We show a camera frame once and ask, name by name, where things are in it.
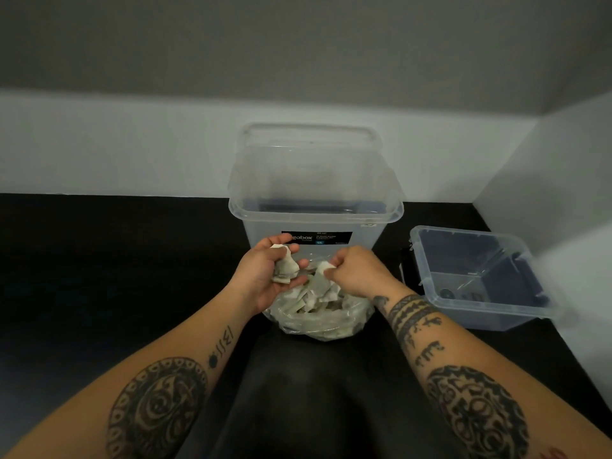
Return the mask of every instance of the tattoo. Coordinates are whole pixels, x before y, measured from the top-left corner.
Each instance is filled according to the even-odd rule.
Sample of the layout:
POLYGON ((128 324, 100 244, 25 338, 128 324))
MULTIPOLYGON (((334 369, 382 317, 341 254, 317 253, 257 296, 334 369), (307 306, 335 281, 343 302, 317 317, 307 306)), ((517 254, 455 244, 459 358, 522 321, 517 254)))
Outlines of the tattoo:
POLYGON ((431 342, 429 345, 425 347, 423 351, 421 351, 421 355, 417 356, 417 359, 414 360, 414 364, 420 367, 423 367, 424 366, 422 362, 423 359, 426 360, 427 362, 430 362, 433 358, 434 349, 437 349, 438 351, 443 351, 444 347, 440 345, 439 341, 431 342))
POLYGON ((435 312, 438 312, 438 309, 417 294, 411 294, 402 298, 389 311, 387 320, 391 324, 391 328, 395 332, 404 351, 408 351, 408 345, 414 348, 412 335, 420 330, 421 325, 426 325, 427 327, 442 325, 440 317, 427 317, 435 312))
POLYGON ((384 306, 387 304, 388 301, 389 301, 389 298, 387 298, 386 296, 374 296, 374 299, 372 300, 372 304, 384 316, 384 306))
POLYGON ((227 353, 228 347, 233 342, 234 342, 234 334, 231 332, 230 326, 228 325, 226 329, 223 331, 223 336, 219 339, 219 341, 215 345, 215 349, 217 350, 217 353, 216 354, 212 353, 212 355, 208 359, 209 365, 210 365, 210 360, 212 359, 212 356, 214 356, 214 359, 213 359, 214 366, 210 365, 211 368, 215 368, 217 366, 218 360, 221 359, 221 357, 225 353, 227 353))
POLYGON ((483 372, 456 365, 434 369, 426 392, 471 459, 527 455, 529 433, 521 407, 483 372))
POLYGON ((174 457, 206 397, 203 367, 168 357, 140 371, 111 409, 106 451, 111 459, 174 457))
POLYGON ((540 459, 567 459, 567 455, 561 449, 549 448, 548 456, 540 453, 540 459))

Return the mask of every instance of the large plastic bin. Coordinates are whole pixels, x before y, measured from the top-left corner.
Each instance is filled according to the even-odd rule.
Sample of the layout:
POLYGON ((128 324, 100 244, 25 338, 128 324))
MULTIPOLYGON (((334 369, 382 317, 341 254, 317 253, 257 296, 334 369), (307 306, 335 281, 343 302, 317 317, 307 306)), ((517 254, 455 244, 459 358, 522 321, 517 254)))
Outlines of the large plastic bin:
POLYGON ((518 237, 417 226, 410 239, 427 299, 465 328, 504 331, 561 312, 518 237))
POLYGON ((290 232, 302 245, 296 258, 371 248, 404 212, 380 138, 366 128, 251 124, 239 137, 228 190, 251 246, 290 232))

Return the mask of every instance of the forearm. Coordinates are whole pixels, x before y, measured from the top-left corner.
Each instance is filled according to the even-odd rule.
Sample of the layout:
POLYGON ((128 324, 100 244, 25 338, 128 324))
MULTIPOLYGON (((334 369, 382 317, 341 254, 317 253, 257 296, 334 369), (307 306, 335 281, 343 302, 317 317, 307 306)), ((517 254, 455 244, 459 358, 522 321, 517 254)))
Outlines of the forearm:
POLYGON ((388 283, 371 298, 473 457, 612 455, 610 440, 576 410, 409 288, 388 283))
POLYGON ((243 300, 224 289, 77 393, 7 459, 173 457, 251 316, 243 300))

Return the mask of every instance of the hand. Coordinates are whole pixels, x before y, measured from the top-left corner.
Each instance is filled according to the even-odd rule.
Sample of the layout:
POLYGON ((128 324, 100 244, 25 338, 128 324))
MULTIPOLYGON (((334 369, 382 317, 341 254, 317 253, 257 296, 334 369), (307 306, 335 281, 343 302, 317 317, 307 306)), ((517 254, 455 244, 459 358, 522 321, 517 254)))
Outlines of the hand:
MULTIPOLYGON (((291 280, 291 283, 276 283, 272 281, 274 273, 274 262, 282 259, 287 254, 285 248, 270 248, 275 244, 285 244, 292 239, 291 234, 280 234, 275 237, 264 238, 247 252, 234 272, 228 286, 239 290, 245 297, 245 301, 253 305, 253 314, 258 314, 268 309, 277 295, 306 283, 307 277, 301 275, 291 280)), ((300 245, 287 245, 291 253, 297 253, 300 245)), ((308 267, 307 259, 300 259, 297 265, 300 269, 308 267)))
POLYGON ((372 300, 376 295, 388 295, 389 287, 402 285, 370 250, 361 246, 342 248, 329 261, 337 269, 324 274, 347 293, 372 300))

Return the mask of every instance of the left arm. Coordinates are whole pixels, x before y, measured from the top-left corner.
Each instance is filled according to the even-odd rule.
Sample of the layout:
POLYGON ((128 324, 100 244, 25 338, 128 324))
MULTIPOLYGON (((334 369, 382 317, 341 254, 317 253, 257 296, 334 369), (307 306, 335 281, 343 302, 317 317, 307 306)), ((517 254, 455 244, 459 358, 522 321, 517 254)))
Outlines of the left arm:
MULTIPOLYGON (((262 240, 242 258, 234 277, 188 320, 93 381, 22 438, 16 458, 171 458, 212 392, 244 325, 276 295, 305 282, 271 282, 285 255, 262 240)), ((290 245, 292 253, 298 245, 290 245)), ((298 263, 302 268, 308 261, 298 263)))

